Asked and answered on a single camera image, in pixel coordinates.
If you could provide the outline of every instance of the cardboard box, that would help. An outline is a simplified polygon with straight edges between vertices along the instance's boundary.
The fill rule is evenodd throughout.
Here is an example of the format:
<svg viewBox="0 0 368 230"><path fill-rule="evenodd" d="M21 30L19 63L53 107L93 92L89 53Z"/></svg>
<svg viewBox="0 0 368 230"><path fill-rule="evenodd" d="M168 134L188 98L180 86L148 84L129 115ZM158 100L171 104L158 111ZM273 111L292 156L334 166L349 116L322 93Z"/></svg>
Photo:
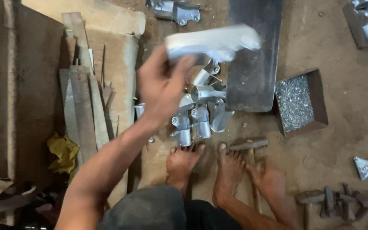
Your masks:
<svg viewBox="0 0 368 230"><path fill-rule="evenodd" d="M296 130L292 130L289 132L285 131L285 127L283 125L282 118L280 116L280 108L279 108L279 98L275 94L276 98L276 106L278 108L278 117L280 121L280 131L286 138L292 138L296 135L300 135L302 133L308 133L314 130L326 128L329 125L328 114L326 112L325 100L323 96L323 84L322 77L320 75L320 70L318 68L309 69L307 71L297 73L293 76L288 77L283 81L287 81L295 76L306 74L308 76L308 87L309 87L309 96L310 102L312 103L313 113L314 113L314 121L301 127Z"/></svg>

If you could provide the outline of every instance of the dark metal plate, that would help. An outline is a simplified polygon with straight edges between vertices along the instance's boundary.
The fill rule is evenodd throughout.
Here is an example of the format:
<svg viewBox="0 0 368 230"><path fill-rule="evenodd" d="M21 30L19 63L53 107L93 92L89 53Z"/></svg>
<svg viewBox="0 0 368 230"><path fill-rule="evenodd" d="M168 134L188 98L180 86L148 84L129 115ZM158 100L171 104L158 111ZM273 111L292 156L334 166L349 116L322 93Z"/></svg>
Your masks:
<svg viewBox="0 0 368 230"><path fill-rule="evenodd" d="M272 109L282 4L282 0L229 0L228 24L247 24L263 40L258 51L238 51L229 66L226 105L233 111L268 112Z"/></svg>

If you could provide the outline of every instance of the metal shavings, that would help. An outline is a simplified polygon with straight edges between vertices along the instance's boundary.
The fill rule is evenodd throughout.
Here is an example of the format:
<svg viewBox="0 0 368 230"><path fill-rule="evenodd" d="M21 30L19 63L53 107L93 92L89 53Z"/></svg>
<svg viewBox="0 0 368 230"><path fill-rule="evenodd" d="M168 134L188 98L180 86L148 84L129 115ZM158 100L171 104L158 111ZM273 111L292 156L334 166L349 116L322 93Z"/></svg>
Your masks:
<svg viewBox="0 0 368 230"><path fill-rule="evenodd" d="M275 94L279 100L279 112L285 132L314 121L306 74L280 82L276 85Z"/></svg>

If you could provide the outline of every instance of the yellow cloth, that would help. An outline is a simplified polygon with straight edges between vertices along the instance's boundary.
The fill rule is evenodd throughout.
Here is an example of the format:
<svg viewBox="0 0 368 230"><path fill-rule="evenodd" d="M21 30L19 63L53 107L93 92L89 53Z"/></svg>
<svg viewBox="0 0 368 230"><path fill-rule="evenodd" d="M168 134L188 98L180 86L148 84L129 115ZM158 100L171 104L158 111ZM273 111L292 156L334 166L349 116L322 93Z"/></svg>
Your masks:
<svg viewBox="0 0 368 230"><path fill-rule="evenodd" d="M47 145L49 151L59 158L52 162L48 169L53 172L67 172L70 174L75 168L75 159L79 151L79 145L73 143L67 135L61 138L56 132L47 141Z"/></svg>

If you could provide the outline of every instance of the dirt floor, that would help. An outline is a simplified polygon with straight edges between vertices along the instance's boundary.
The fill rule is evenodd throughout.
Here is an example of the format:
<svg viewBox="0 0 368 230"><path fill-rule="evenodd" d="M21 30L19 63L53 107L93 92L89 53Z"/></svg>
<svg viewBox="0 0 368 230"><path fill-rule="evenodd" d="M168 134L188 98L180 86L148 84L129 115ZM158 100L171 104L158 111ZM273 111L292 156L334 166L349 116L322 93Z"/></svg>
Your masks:
<svg viewBox="0 0 368 230"><path fill-rule="evenodd" d="M227 24L228 0L198 0L197 3L203 6L201 21L189 21L185 27L155 19L143 0L108 1L146 14L146 32L140 41L138 67L166 35ZM289 195L323 189L326 185L342 190L343 182L355 190L368 190L368 179L358 179L352 162L354 156L368 158L368 48L357 50L342 12L345 3L345 0L284 0L277 80L309 68L319 68L329 127L285 139L274 113L236 112L225 132L213 133L212 138L204 140L208 150L195 169L198 178L193 186L193 199L211 202L217 173L217 144L254 136L268 138L269 145L256 154L270 156L287 172ZM224 65L220 77L225 79L225 76ZM136 162L141 165L138 187L164 180L166 156L175 144L174 138L161 131L156 142L146 146L141 159ZM238 187L238 196L245 203L251 202L249 192L247 182ZM312 212L320 212L320 207L314 206ZM310 229L328 229L343 223L339 218L313 216ZM368 213L354 225L359 230L368 229Z"/></svg>

